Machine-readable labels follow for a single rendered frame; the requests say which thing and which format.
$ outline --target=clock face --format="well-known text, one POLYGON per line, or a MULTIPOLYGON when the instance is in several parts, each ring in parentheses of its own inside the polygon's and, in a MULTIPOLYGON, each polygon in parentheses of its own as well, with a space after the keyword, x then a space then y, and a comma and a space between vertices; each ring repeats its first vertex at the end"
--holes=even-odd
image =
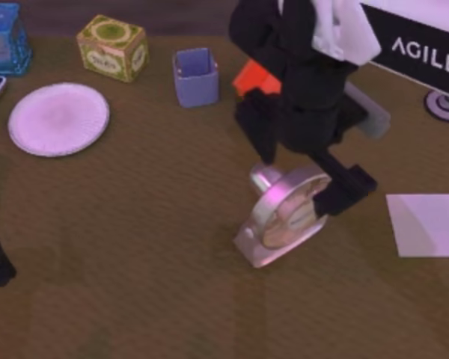
POLYGON ((300 239, 303 233, 316 221, 313 196, 331 182, 327 176, 314 178, 299 186, 273 213, 265 226, 263 245, 267 248, 281 248, 300 239))

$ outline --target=orange block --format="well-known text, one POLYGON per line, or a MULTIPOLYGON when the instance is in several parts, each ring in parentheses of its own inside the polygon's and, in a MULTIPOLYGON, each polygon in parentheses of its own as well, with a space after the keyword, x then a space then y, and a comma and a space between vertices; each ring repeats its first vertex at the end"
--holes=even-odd
POLYGON ((249 60, 242 68, 234 79, 233 86, 236 88, 238 96, 244 96, 254 88, 260 88, 266 94, 281 92, 280 81, 253 60, 249 60))

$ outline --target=pink plate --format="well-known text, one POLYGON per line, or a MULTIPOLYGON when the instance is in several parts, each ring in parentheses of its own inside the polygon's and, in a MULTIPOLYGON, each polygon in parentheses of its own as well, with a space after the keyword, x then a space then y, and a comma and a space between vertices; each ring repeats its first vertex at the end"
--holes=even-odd
POLYGON ((109 106, 88 86, 60 83, 25 96, 8 121, 12 141, 36 156, 77 153, 94 143, 109 122, 109 106))

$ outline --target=blue bin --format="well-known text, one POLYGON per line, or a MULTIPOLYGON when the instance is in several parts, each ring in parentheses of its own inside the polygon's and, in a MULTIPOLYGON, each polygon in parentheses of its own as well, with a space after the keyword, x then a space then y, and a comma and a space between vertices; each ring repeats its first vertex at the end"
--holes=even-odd
POLYGON ((0 75, 3 76, 23 75, 31 60, 19 10, 16 3, 0 3, 0 75))
POLYGON ((218 66, 210 49, 178 51, 173 58, 174 86, 184 108, 211 105, 219 99, 218 66))

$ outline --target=yellow box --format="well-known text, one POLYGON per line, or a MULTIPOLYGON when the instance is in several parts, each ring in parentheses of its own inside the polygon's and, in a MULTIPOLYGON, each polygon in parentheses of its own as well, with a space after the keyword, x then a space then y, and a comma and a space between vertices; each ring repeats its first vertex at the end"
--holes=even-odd
POLYGON ((143 28, 96 15, 76 36, 85 69, 131 82, 150 62, 143 28))

